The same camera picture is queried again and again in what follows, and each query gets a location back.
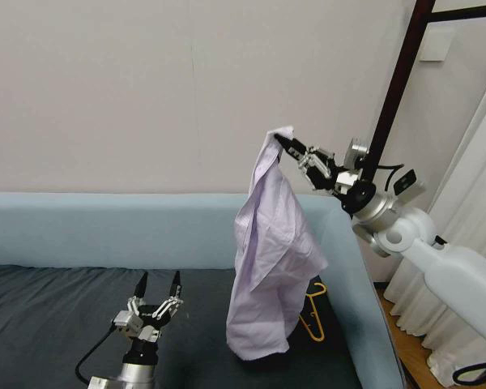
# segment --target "gray seat cushion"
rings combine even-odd
[[[75,363],[126,308],[142,271],[120,268],[0,266],[0,388],[84,387]],[[157,376],[163,388],[359,388],[343,333],[327,298],[318,300],[326,331],[320,344],[297,326],[281,356],[242,362],[225,343],[234,273],[185,270],[185,304],[159,341]],[[150,271],[145,299],[160,303],[172,271]],[[118,374],[129,342],[112,334],[82,373]]]

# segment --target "black metal frame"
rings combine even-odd
[[[474,19],[486,17],[486,6],[474,6],[452,11],[432,12],[436,0],[416,0],[398,61],[390,80],[389,89],[383,102],[369,154],[364,161],[361,179],[372,181],[382,158],[383,149],[389,137],[390,128],[398,112],[399,103],[407,86],[409,75],[416,61],[421,41],[427,25],[433,22]]]

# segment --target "wooden floor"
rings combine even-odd
[[[394,343],[398,350],[399,358],[416,381],[417,387],[420,389],[443,389],[427,367],[426,361],[431,353],[430,350],[421,347],[421,339],[407,335],[396,327],[398,318],[389,314],[394,304],[383,297],[383,290],[379,289],[377,292],[380,301],[382,302],[383,310],[386,312],[387,321],[389,322],[390,331],[394,337]],[[407,381],[409,383],[409,388],[417,389],[416,386],[410,383],[411,380],[409,378],[407,378]],[[484,385],[479,385],[476,388],[486,389],[486,383]]]

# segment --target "orange hanger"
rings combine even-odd
[[[308,324],[302,318],[301,315],[299,315],[299,318],[301,319],[301,322],[305,326],[306,331],[308,332],[308,334],[311,337],[311,339],[313,339],[316,342],[322,342],[326,338],[326,336],[324,335],[324,329],[322,328],[321,319],[318,317],[317,307],[315,306],[315,302],[313,301],[313,298],[316,297],[316,296],[320,296],[321,294],[326,293],[327,292],[327,287],[323,283],[320,283],[320,282],[316,282],[314,285],[320,286],[322,288],[322,290],[320,290],[320,291],[318,291],[316,293],[306,293],[306,296],[309,297],[309,301],[311,302],[311,306],[313,308],[313,310],[309,313],[309,315],[312,318],[315,318],[315,320],[317,321],[317,326],[318,326],[318,331],[320,333],[320,336],[315,336],[314,335],[314,333],[311,331],[311,328],[310,328],[311,327],[311,324]]]

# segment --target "lavender shirt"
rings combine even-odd
[[[234,222],[236,279],[227,317],[227,343],[243,360],[288,350],[309,280],[327,266],[290,184],[279,170],[291,127],[269,131]]]

